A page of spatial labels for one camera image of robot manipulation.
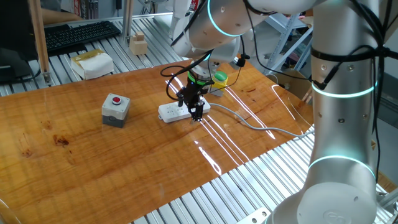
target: emergency stop button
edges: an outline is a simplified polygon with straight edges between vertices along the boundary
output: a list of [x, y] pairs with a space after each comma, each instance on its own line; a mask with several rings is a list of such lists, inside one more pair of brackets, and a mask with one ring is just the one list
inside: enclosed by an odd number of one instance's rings
[[114, 98], [112, 99], [112, 103], [113, 103], [114, 105], [119, 105], [119, 104], [122, 103], [122, 99], [120, 99], [120, 97], [114, 97]]

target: small wooden cube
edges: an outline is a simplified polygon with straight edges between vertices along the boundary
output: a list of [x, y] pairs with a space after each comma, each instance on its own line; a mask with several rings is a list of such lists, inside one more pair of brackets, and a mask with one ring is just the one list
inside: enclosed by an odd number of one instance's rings
[[135, 36], [137, 37], [138, 41], [144, 40], [144, 37], [145, 37], [144, 33], [141, 31], [136, 32]]
[[148, 43], [142, 41], [130, 41], [130, 50], [134, 55], [146, 54], [148, 50]]

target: black keyboard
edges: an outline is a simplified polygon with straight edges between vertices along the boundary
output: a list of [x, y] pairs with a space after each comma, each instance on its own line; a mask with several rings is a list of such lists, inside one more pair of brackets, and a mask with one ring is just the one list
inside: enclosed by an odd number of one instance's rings
[[57, 30], [51, 27], [45, 30], [45, 41], [47, 43], [47, 51], [51, 52], [71, 45], [87, 43], [117, 34], [120, 34], [120, 30], [112, 22], [104, 21], [70, 29]]

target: wood grain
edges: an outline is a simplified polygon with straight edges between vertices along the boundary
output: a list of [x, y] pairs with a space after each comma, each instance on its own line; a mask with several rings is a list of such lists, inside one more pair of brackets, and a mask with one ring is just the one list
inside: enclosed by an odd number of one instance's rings
[[386, 192], [393, 192], [397, 185], [393, 183], [386, 175], [379, 171], [379, 181], [378, 184], [386, 191]]
[[[126, 224], [292, 139], [251, 130], [221, 108], [212, 108], [202, 124], [165, 124], [157, 112], [171, 102], [162, 68], [1, 97], [0, 199], [10, 209], [0, 206], [3, 218]], [[236, 78], [229, 65], [220, 70], [230, 83]], [[108, 93], [131, 99], [122, 129], [101, 122]], [[310, 106], [248, 63], [222, 98], [206, 99], [255, 126], [300, 134], [313, 121]]]

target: white wire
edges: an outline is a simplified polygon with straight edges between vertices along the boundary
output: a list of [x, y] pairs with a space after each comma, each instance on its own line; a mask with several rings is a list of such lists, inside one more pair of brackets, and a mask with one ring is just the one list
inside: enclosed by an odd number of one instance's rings
[[223, 106], [223, 105], [219, 105], [219, 104], [216, 104], [216, 103], [209, 103], [209, 105], [211, 105], [211, 106], [218, 106], [218, 107], [220, 107], [220, 108], [223, 108], [223, 109], [225, 109], [225, 110], [227, 110], [227, 111], [229, 111], [229, 112], [231, 112], [232, 114], [235, 114], [241, 121], [243, 121], [249, 128], [251, 128], [251, 129], [254, 129], [254, 130], [259, 130], [259, 131], [282, 131], [283, 133], [286, 133], [286, 134], [289, 134], [289, 135], [292, 135], [292, 136], [295, 136], [295, 137], [298, 137], [298, 138], [303, 138], [303, 137], [305, 137], [305, 136], [307, 136], [307, 135], [309, 135], [309, 134], [312, 134], [314, 131], [309, 131], [309, 132], [307, 132], [307, 133], [305, 133], [305, 134], [301, 134], [301, 135], [298, 135], [298, 134], [293, 134], [293, 133], [290, 133], [290, 132], [288, 132], [288, 131], [286, 131], [286, 130], [283, 130], [283, 129], [280, 129], [280, 128], [256, 128], [256, 127], [253, 127], [253, 126], [251, 126], [245, 119], [243, 119], [240, 115], [238, 115], [237, 113], [235, 113], [234, 111], [232, 111], [231, 109], [229, 109], [229, 108], [227, 108], [227, 107], [225, 107], [225, 106]]
[[273, 77], [275, 77], [276, 78], [276, 84], [279, 84], [278, 77], [276, 77], [276, 75], [274, 75], [274, 74], [267, 74], [267, 75], [272, 75]]

